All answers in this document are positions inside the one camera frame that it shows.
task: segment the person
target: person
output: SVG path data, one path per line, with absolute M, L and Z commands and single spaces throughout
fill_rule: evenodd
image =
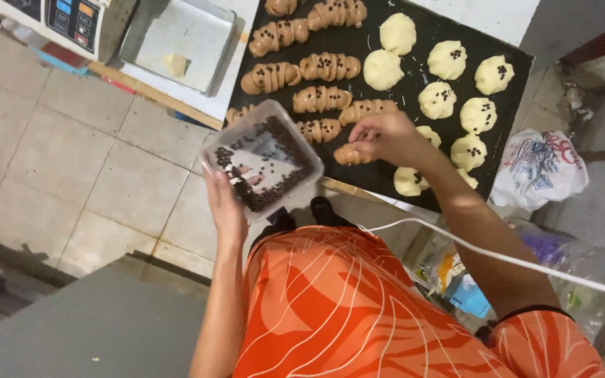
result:
M 450 231 L 478 247 L 534 254 L 402 113 L 355 125 L 352 148 L 417 169 Z M 411 289 L 399 260 L 323 198 L 319 223 L 268 226 L 242 270 L 247 222 L 228 177 L 205 172 L 218 247 L 190 377 L 605 377 L 548 277 L 457 245 L 494 308 L 487 344 Z

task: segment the floor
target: floor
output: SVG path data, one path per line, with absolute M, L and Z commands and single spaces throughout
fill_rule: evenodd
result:
M 553 69 L 532 75 L 527 91 L 516 130 L 567 128 Z M 45 69 L 0 35 L 0 243 L 46 253 L 46 264 L 75 277 L 132 250 L 211 277 L 216 234 L 196 158 L 212 135 L 94 77 Z M 368 228 L 408 217 L 320 187 L 290 208 L 304 209 L 318 194 Z M 293 214 L 311 223 L 308 212 Z M 266 224 L 250 224 L 245 245 Z M 402 257 L 417 229 L 377 234 Z

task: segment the dough piece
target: dough piece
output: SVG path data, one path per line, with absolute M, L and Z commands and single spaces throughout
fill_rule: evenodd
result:
M 390 99 L 354 101 L 350 107 L 340 113 L 340 124 L 347 126 L 349 123 L 357 123 L 363 117 L 387 112 L 398 112 L 398 105 Z
M 485 156 L 487 156 L 487 146 L 474 134 L 468 134 L 454 141 L 450 151 L 452 163 L 466 172 L 481 166 L 485 162 Z
M 382 48 L 403 56 L 412 51 L 417 41 L 415 23 L 407 15 L 395 13 L 380 25 Z
M 300 67 L 287 62 L 257 64 L 240 82 L 246 94 L 259 95 L 281 90 L 285 85 L 297 85 L 303 79 Z
M 290 15 L 296 11 L 298 2 L 302 5 L 307 3 L 307 0 L 267 0 L 265 2 L 265 11 L 267 14 L 276 17 Z
M 323 119 L 298 122 L 298 128 L 307 143 L 328 142 L 340 134 L 342 126 L 339 120 Z
M 416 169 L 399 167 L 393 174 L 393 186 L 400 195 L 414 197 L 428 189 L 429 183 Z
M 335 160 L 343 166 L 353 166 L 354 164 L 365 164 L 373 161 L 369 156 L 362 155 L 352 147 L 351 143 L 340 147 L 333 153 Z
M 457 169 L 457 172 L 459 173 L 459 176 L 461 176 L 461 178 L 463 178 L 464 181 L 471 186 L 471 188 L 477 188 L 477 180 L 475 178 L 469 176 L 468 173 L 461 168 Z
M 173 77 L 181 77 L 186 74 L 187 62 L 188 59 L 176 54 L 167 54 L 164 58 L 165 68 Z
M 256 107 L 256 105 L 253 105 L 253 104 L 249 104 L 248 106 L 243 106 L 242 110 L 238 110 L 238 109 L 235 109 L 234 107 L 231 107 L 230 109 L 228 109 L 228 112 L 226 112 L 226 114 L 225 114 L 225 119 L 228 121 L 228 125 L 239 120 L 245 114 L 252 111 L 255 107 Z
M 302 59 L 300 70 L 305 80 L 322 79 L 332 82 L 353 79 L 361 72 L 361 61 L 353 56 L 323 52 L 321 55 L 312 54 Z
M 459 117 L 467 133 L 478 135 L 494 127 L 496 105 L 486 97 L 471 98 L 461 107 Z
M 447 40 L 438 43 L 426 63 L 429 72 L 443 80 L 457 80 L 466 69 L 466 47 L 461 46 L 461 41 Z
M 492 93 L 506 90 L 513 76 L 515 76 L 515 71 L 512 69 L 512 64 L 506 63 L 505 56 L 492 56 L 483 60 L 477 67 L 475 87 L 483 95 L 489 96 Z
M 428 139 L 432 145 L 436 146 L 436 148 L 440 148 L 440 144 L 442 143 L 440 135 L 433 131 L 429 126 L 418 126 L 417 131 L 419 131 L 424 138 Z
M 313 32 L 330 25 L 360 28 L 367 15 L 368 10 L 361 0 L 326 0 L 314 5 L 307 15 L 307 26 Z
M 305 43 L 309 38 L 307 20 L 297 18 L 290 21 L 270 22 L 253 32 L 253 40 L 249 42 L 249 51 L 256 58 L 262 58 L 270 51 L 279 51 L 293 42 Z
M 294 113 L 314 113 L 344 109 L 352 102 L 352 94 L 338 87 L 307 87 L 293 95 Z
M 432 82 L 419 94 L 419 108 L 432 120 L 447 118 L 454 111 L 457 95 L 448 83 Z
M 378 91 L 386 91 L 402 78 L 401 58 L 391 51 L 375 50 L 363 63 L 363 77 L 366 84 Z

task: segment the twisted bread roll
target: twisted bread roll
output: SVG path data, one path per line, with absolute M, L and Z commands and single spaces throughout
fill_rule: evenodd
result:
M 257 64 L 240 82 L 246 94 L 259 95 L 281 90 L 285 85 L 297 85 L 303 75 L 300 67 L 288 62 Z
M 247 114 L 248 112 L 252 111 L 255 107 L 256 107 L 256 105 L 253 105 L 253 104 L 249 104 L 248 106 L 243 106 L 242 110 L 237 110 L 234 107 L 231 107 L 230 109 L 228 109 L 228 112 L 226 112 L 225 119 L 228 121 L 228 124 L 230 125 L 231 123 L 235 122 L 236 120 L 239 120 L 240 118 L 242 118 L 244 116 L 244 114 Z
M 312 54 L 302 59 L 300 70 L 305 80 L 322 79 L 332 82 L 353 79 L 361 72 L 361 61 L 353 56 L 324 52 L 321 55 Z
M 314 120 L 307 122 L 298 122 L 300 133 L 307 143 L 328 142 L 335 138 L 341 131 L 339 120 L 324 118 L 323 120 Z
M 351 143 L 347 143 L 346 145 L 335 150 L 333 156 L 335 157 L 335 160 L 337 160 L 338 163 L 342 164 L 343 166 L 370 163 L 374 160 L 370 156 L 362 155 L 360 152 L 355 150 Z
M 293 14 L 300 4 L 307 3 L 307 0 L 267 0 L 265 2 L 265 11 L 269 15 L 281 17 L 283 15 Z
M 326 0 L 314 5 L 307 15 L 307 26 L 313 32 L 329 25 L 360 28 L 367 15 L 368 10 L 361 0 Z
M 357 123 L 365 116 L 387 112 L 398 112 L 398 105 L 390 99 L 354 101 L 352 106 L 340 113 L 340 123 L 342 126 L 347 126 L 348 123 Z
M 293 95 L 293 112 L 314 113 L 344 109 L 352 102 L 352 94 L 338 87 L 307 87 Z
M 256 58 L 262 58 L 270 51 L 279 51 L 293 42 L 305 43 L 309 38 L 307 20 L 297 18 L 290 21 L 270 22 L 253 32 L 253 40 L 249 42 L 249 51 Z

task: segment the orange patterned shirt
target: orange patterned shirt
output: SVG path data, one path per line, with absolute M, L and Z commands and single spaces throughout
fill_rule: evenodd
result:
M 553 311 L 501 322 L 486 347 L 410 286 L 382 239 L 302 227 L 251 251 L 248 326 L 234 377 L 605 377 L 576 323 Z

